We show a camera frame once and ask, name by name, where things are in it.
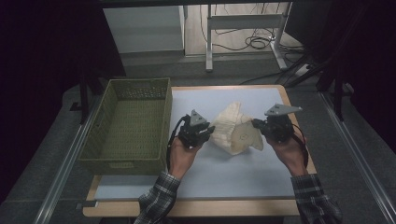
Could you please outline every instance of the cloth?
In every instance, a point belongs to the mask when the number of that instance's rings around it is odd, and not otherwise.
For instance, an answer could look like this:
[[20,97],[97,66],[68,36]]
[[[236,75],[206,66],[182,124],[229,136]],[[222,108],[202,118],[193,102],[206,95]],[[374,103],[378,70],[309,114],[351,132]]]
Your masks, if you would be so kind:
[[161,172],[154,187],[139,197],[140,214],[134,223],[174,223],[166,215],[175,203],[179,185],[179,179],[166,172]]
[[231,155],[237,155],[248,147],[263,150],[262,134],[253,127],[252,118],[239,112],[240,102],[232,102],[212,120],[216,126],[210,140]]
[[[332,199],[324,194],[317,175],[291,178],[301,220],[306,224],[340,224],[342,213]],[[154,187],[139,198],[140,215],[135,224],[174,223],[166,215],[172,209],[180,180],[162,172]]]
[[338,204],[324,194],[317,175],[292,177],[291,184],[303,223],[342,222],[343,215]]

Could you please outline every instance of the plaid shirt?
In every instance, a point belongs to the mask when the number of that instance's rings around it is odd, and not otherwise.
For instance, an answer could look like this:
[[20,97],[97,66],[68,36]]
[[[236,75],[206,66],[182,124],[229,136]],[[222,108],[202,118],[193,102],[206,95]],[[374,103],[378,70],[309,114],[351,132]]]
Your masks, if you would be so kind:
[[[303,223],[341,223],[341,210],[324,194],[317,175],[292,177],[291,183]],[[162,172],[154,187],[140,196],[140,215],[134,223],[174,223],[166,215],[176,201],[179,185],[180,180]]]
[[338,204],[325,195],[317,175],[291,178],[294,195],[303,223],[339,224],[342,213]]

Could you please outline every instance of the green basket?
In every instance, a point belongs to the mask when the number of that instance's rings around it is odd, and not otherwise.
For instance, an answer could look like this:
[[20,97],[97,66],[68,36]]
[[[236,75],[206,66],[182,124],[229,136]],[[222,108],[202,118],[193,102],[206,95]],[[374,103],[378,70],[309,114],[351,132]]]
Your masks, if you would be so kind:
[[94,175],[158,175],[171,110],[169,78],[110,80],[78,161]]

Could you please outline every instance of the white cloth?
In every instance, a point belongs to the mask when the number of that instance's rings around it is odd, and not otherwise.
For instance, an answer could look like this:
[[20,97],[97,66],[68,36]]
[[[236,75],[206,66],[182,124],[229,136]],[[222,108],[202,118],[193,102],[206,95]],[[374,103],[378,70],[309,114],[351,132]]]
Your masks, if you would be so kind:
[[212,120],[216,126],[210,140],[231,155],[237,155],[248,147],[263,150],[262,134],[253,127],[249,116],[239,113],[241,103],[233,102]]

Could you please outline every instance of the human hand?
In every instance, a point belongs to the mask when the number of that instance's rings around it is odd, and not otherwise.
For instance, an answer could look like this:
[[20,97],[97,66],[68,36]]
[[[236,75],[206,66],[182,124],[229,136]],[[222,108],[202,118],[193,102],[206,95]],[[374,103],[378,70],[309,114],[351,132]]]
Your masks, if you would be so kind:
[[[300,133],[294,133],[303,142],[305,138]],[[308,171],[304,166],[304,154],[300,144],[296,140],[290,138],[288,141],[278,143],[269,138],[266,139],[267,143],[274,149],[277,157],[286,165],[292,176],[308,175]]]
[[194,162],[195,155],[202,146],[184,147],[178,137],[172,142],[169,175],[182,179]]

